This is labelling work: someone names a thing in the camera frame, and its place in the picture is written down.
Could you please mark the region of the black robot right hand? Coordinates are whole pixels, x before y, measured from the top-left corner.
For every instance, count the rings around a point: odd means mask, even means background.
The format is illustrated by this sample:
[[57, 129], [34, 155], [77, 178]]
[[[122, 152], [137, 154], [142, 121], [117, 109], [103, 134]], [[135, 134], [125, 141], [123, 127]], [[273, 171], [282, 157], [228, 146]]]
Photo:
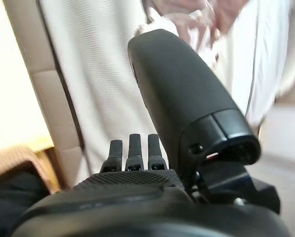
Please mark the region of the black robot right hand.
[[140, 137], [113, 140], [99, 173], [47, 196], [12, 237], [288, 237], [272, 185], [246, 166], [261, 154], [243, 114], [205, 62], [165, 30], [131, 39], [128, 53], [156, 129], [144, 169]]

